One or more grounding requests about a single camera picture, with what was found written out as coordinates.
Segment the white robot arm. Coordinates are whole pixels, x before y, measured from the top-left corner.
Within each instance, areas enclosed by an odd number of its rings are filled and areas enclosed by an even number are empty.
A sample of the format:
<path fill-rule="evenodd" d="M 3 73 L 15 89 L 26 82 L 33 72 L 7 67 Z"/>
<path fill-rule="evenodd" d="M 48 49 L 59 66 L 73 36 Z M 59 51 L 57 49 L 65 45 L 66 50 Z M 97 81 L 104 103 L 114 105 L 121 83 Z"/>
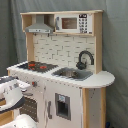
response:
<path fill-rule="evenodd" d="M 22 89 L 29 84 L 12 76 L 0 77 L 0 94 L 5 98 L 6 104 L 0 106 L 0 114 L 20 108 L 25 103 Z M 17 116 L 13 121 L 6 123 L 0 128 L 37 128 L 36 122 L 27 114 Z"/>

